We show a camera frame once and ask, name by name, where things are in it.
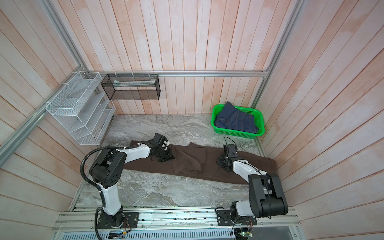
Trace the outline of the green plastic basket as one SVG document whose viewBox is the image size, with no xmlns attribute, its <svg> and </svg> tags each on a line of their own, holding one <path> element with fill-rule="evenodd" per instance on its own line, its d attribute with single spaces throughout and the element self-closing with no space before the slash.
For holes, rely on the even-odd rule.
<svg viewBox="0 0 384 240">
<path fill-rule="evenodd" d="M 218 134 L 254 139 L 265 133 L 263 114 L 252 108 L 225 105 L 213 107 L 211 125 Z"/>
</svg>

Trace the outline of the brown corduroy trousers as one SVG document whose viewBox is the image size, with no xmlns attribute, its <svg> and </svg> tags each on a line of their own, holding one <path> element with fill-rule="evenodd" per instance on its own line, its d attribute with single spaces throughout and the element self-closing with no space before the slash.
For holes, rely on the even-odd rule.
<svg viewBox="0 0 384 240">
<path fill-rule="evenodd" d="M 207 181 L 245 185 L 247 180 L 235 173 L 228 173 L 217 164 L 224 148 L 170 145 L 173 160 L 159 162 L 156 157 L 139 158 L 124 164 L 124 169 L 147 173 L 189 177 Z"/>
</svg>

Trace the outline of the horizontal aluminium wall rail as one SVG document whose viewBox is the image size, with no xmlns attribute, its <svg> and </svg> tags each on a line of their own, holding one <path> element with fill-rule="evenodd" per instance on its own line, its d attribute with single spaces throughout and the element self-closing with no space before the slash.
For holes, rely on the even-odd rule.
<svg viewBox="0 0 384 240">
<path fill-rule="evenodd" d="M 267 70 L 252 71 L 99 71 L 103 76 L 106 74 L 128 74 L 136 75 L 158 75 L 159 77 L 266 77 Z"/>
</svg>

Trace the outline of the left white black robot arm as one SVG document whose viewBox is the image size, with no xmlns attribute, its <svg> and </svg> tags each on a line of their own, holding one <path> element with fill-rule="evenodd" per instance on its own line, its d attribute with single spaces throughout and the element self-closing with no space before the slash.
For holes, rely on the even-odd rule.
<svg viewBox="0 0 384 240">
<path fill-rule="evenodd" d="M 102 206 L 95 212 L 94 230 L 98 240 L 99 229 L 122 229 L 117 237 L 123 237 L 137 227 L 139 213 L 125 213 L 119 199 L 118 181 L 124 165 L 135 160 L 155 157 L 160 163 L 174 159 L 168 139 L 156 133 L 146 142 L 128 147 L 100 147 L 89 152 L 80 164 L 82 178 L 95 187 L 101 197 Z"/>
</svg>

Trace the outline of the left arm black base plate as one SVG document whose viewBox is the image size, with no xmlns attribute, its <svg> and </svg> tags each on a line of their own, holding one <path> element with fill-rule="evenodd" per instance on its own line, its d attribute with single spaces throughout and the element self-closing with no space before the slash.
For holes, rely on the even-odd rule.
<svg viewBox="0 0 384 240">
<path fill-rule="evenodd" d="M 97 227 L 98 229 L 135 229 L 137 228 L 138 220 L 138 212 L 118 212 L 112 216 L 102 211 L 99 214 Z"/>
</svg>

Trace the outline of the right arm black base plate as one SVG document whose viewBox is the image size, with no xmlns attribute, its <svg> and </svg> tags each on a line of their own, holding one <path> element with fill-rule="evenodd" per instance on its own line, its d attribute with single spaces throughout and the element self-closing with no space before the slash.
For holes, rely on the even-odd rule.
<svg viewBox="0 0 384 240">
<path fill-rule="evenodd" d="M 235 216 L 230 210 L 215 209 L 219 226 L 255 226 L 257 219 L 254 216 Z"/>
</svg>

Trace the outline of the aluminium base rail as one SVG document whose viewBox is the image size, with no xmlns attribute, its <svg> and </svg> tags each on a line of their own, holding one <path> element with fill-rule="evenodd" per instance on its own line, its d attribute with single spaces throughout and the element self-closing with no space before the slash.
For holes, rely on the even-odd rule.
<svg viewBox="0 0 384 240">
<path fill-rule="evenodd" d="M 62 212 L 52 229 L 53 240 L 97 240 L 95 208 L 79 207 Z M 123 237 L 123 230 L 99 229 L 103 240 L 304 240 L 305 234 L 294 209 L 288 214 L 256 218 L 255 226 L 219 226 L 214 207 L 126 208 L 138 212 L 137 228 Z"/>
</svg>

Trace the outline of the aluminium frame rail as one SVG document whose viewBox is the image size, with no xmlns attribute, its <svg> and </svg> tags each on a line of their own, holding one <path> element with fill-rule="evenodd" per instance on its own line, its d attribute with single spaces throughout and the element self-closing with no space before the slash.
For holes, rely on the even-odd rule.
<svg viewBox="0 0 384 240">
<path fill-rule="evenodd" d="M 23 124 L 6 140 L 5 144 L 1 146 L 1 166 L 3 166 L 9 160 L 9 158 L 15 153 L 21 144 L 46 117 L 48 114 L 46 106 L 53 101 L 54 97 L 56 97 L 62 89 L 64 89 L 64 86 L 69 83 L 72 77 L 74 77 L 78 72 L 88 70 L 78 49 L 74 44 L 74 41 L 72 40 L 69 32 L 63 24 L 63 19 L 60 17 L 57 8 L 54 6 L 54 2 L 39 1 L 39 4 L 45 11 L 45 14 L 50 19 L 64 44 L 67 46 L 69 52 L 77 63 L 77 67 L 71 71 L 64 82 L 59 84 L 59 86 L 41 103 L 40 107 L 37 108 L 34 113 L 31 114 L 23 122 Z"/>
<path fill-rule="evenodd" d="M 298 20 L 300 19 L 302 15 L 302 11 L 305 8 L 308 1 L 296 1 L 295 6 L 293 8 L 292 14 L 290 15 L 290 18 L 288 20 L 288 23 L 285 27 L 285 30 L 283 32 L 283 35 L 279 41 L 279 44 L 277 45 L 276 51 L 273 55 L 273 58 L 271 60 L 271 64 L 269 65 L 266 76 L 263 77 L 261 84 L 258 88 L 257 94 L 254 97 L 252 108 L 256 109 L 258 103 L 260 102 L 260 99 L 263 95 L 263 92 L 265 91 L 267 84 L 270 80 L 270 77 L 272 76 L 273 72 L 275 71 L 275 68 L 277 64 L 279 63 L 279 60 L 286 48 L 287 43 L 289 42 L 291 35 L 296 27 L 296 24 Z"/>
</svg>

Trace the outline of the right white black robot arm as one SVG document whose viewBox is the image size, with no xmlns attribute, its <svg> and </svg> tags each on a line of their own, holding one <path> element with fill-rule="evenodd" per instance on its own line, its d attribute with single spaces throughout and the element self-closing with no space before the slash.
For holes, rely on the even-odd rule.
<svg viewBox="0 0 384 240">
<path fill-rule="evenodd" d="M 224 153 L 217 160 L 219 167 L 228 174 L 236 174 L 249 185 L 249 199 L 233 202 L 229 210 L 217 207 L 218 223 L 241 225 L 256 222 L 256 218 L 268 218 L 286 215 L 288 203 L 277 174 L 267 173 L 251 165 L 240 157 L 235 142 L 224 145 Z"/>
</svg>

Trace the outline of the blue denim jeans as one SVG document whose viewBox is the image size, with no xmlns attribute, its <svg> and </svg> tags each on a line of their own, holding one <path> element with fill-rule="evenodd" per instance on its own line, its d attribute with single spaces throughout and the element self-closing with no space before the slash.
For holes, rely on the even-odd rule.
<svg viewBox="0 0 384 240">
<path fill-rule="evenodd" d="M 242 112 L 227 102 L 224 108 L 217 114 L 214 125 L 217 128 L 256 134 L 259 127 L 255 124 L 252 114 Z"/>
</svg>

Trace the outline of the left aluminium frame rail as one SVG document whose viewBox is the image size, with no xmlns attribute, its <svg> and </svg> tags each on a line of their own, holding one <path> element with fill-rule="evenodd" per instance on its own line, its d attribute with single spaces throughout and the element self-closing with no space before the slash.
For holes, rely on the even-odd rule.
<svg viewBox="0 0 384 240">
<path fill-rule="evenodd" d="M 54 97 L 56 97 L 62 89 L 64 89 L 64 86 L 69 83 L 72 77 L 74 77 L 78 72 L 88 70 L 78 49 L 74 44 L 74 41 L 72 40 L 69 32 L 63 24 L 63 19 L 60 17 L 57 8 L 54 6 L 54 2 L 39 1 L 39 4 L 45 11 L 45 14 L 50 19 L 64 44 L 67 46 L 69 52 L 77 63 L 77 67 L 71 71 L 64 82 L 59 84 L 59 86 L 41 103 L 40 107 L 37 108 L 34 113 L 31 114 L 23 122 L 23 124 L 6 140 L 5 144 L 1 146 L 1 166 L 3 166 L 9 160 L 9 158 L 15 153 L 21 144 L 46 117 L 48 114 L 46 106 L 53 101 Z"/>
</svg>

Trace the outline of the right aluminium frame rail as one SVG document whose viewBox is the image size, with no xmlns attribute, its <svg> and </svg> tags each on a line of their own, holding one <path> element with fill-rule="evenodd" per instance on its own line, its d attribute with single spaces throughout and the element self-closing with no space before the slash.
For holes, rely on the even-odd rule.
<svg viewBox="0 0 384 240">
<path fill-rule="evenodd" d="M 298 20 L 300 19 L 302 15 L 302 11 L 305 8 L 308 1 L 296 1 L 295 6 L 293 8 L 292 14 L 290 15 L 290 18 L 288 20 L 288 23 L 285 27 L 285 30 L 283 32 L 283 35 L 279 41 L 279 44 L 277 45 L 276 51 L 273 55 L 273 58 L 271 60 L 271 64 L 269 65 L 266 76 L 263 77 L 261 84 L 258 88 L 257 94 L 254 97 L 252 108 L 256 109 L 258 103 L 260 102 L 260 99 L 263 95 L 263 92 L 265 91 L 267 84 L 270 80 L 270 77 L 272 76 L 273 72 L 275 71 L 275 68 L 277 64 L 279 63 L 279 60 L 286 48 L 287 43 L 289 42 L 291 35 L 296 27 L 296 24 Z"/>
</svg>

